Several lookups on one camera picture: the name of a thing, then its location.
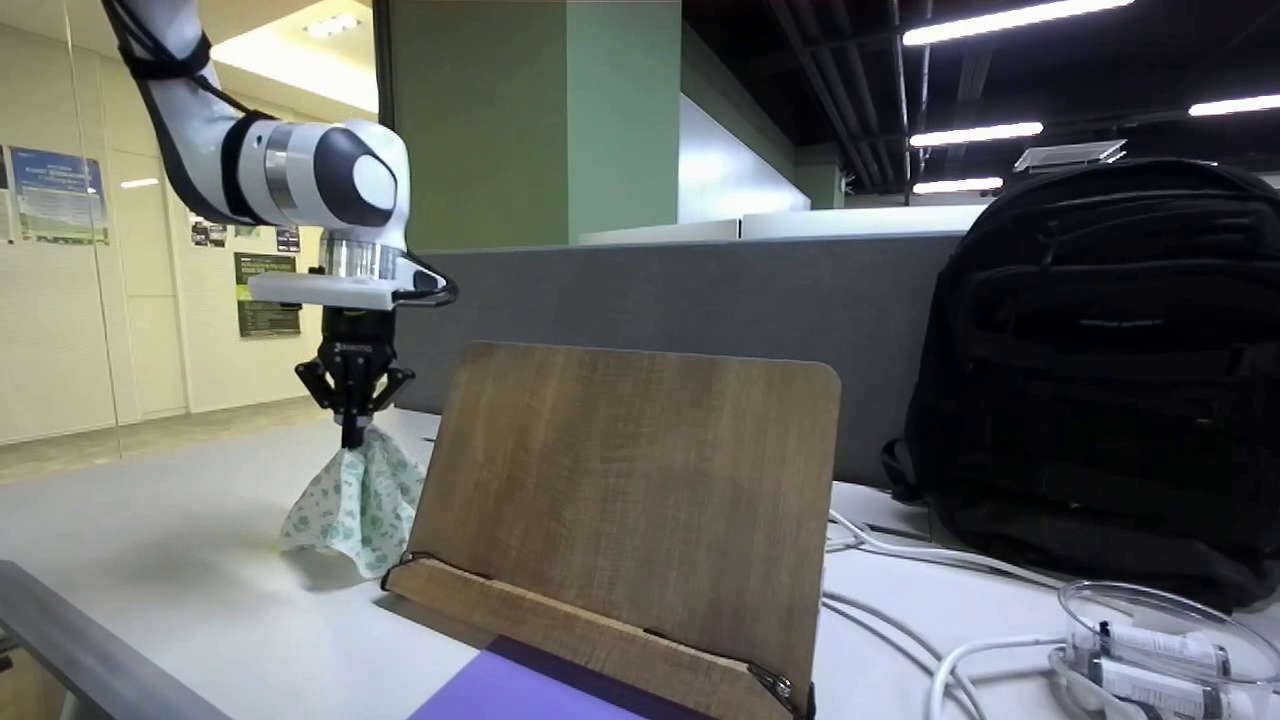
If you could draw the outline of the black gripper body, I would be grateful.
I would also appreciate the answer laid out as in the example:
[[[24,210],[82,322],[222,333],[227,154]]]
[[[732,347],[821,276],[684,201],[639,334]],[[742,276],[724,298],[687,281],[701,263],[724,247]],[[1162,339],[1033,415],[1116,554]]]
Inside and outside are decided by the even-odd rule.
[[[373,397],[397,359],[397,315],[329,308],[321,322],[321,368],[339,397]]]

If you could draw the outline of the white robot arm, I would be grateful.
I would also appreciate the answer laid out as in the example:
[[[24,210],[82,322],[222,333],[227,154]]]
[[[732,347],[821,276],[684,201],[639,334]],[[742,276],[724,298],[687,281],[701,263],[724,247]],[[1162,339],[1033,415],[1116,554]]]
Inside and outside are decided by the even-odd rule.
[[[322,339],[296,368],[301,382],[359,449],[368,420],[408,371],[397,368],[397,305],[414,292],[408,261],[408,149],[374,119],[277,119],[233,99],[210,67],[197,0],[99,0],[120,58],[146,107],[176,195],[216,222],[313,222],[314,273],[254,273],[267,305],[314,305]]]

